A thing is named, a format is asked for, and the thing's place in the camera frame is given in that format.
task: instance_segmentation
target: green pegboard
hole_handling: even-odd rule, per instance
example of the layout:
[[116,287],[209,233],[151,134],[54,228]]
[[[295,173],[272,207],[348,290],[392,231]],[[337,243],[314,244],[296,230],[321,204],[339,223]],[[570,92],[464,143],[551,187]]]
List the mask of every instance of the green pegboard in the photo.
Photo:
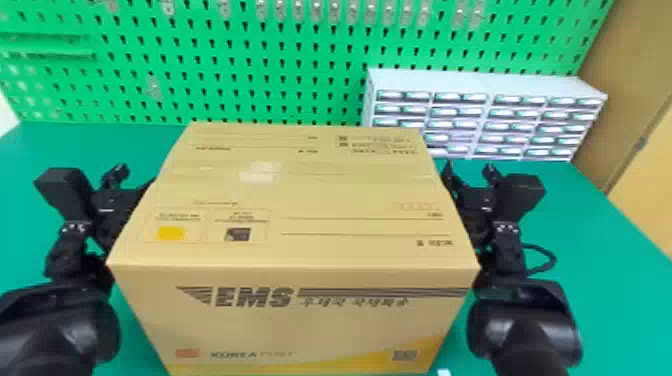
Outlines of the green pegboard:
[[29,121],[356,124],[367,67],[576,74],[613,3],[298,1],[0,0],[0,85]]

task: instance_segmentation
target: qr code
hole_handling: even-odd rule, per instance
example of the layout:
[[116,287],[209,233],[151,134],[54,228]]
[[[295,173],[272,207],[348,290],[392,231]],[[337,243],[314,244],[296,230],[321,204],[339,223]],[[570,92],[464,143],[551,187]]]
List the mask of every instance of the qr code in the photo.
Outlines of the qr code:
[[418,357],[418,350],[394,350],[392,360],[410,362]]

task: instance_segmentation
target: wall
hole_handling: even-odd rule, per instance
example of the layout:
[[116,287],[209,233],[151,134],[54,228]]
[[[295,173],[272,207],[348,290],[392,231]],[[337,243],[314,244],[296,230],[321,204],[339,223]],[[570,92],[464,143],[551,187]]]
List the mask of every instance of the wall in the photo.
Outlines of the wall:
[[609,193],[609,199],[672,257],[672,109]]
[[672,1],[617,1],[580,76],[609,94],[574,163],[609,189],[655,127],[672,93]]

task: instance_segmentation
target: green table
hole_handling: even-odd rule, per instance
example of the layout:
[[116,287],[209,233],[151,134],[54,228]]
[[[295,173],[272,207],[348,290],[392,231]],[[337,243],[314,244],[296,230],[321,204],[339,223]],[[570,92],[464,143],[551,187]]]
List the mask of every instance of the green table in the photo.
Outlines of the green table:
[[[0,208],[3,262],[0,292],[43,282],[43,259],[62,220],[32,186],[48,167],[79,167],[98,179],[117,162],[138,185],[159,171],[181,127],[139,125],[23,124],[0,138]],[[445,162],[437,162],[440,167]],[[672,347],[672,263],[575,168],[562,163],[502,162],[503,173],[538,174],[548,193],[522,222],[523,239],[558,256],[543,278],[562,283],[581,330],[582,364],[572,375],[669,374]],[[483,162],[460,161],[456,171],[484,185]],[[165,376],[122,295],[111,298],[123,331],[119,355],[97,376]],[[430,375],[492,375],[490,364],[466,346],[465,305]]]

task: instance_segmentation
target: cardboard box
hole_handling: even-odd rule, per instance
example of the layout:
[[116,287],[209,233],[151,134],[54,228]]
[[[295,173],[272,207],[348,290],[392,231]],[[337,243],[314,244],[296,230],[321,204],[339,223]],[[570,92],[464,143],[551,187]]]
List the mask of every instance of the cardboard box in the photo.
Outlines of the cardboard box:
[[424,373],[479,269],[417,131],[199,123],[108,264],[180,376]]

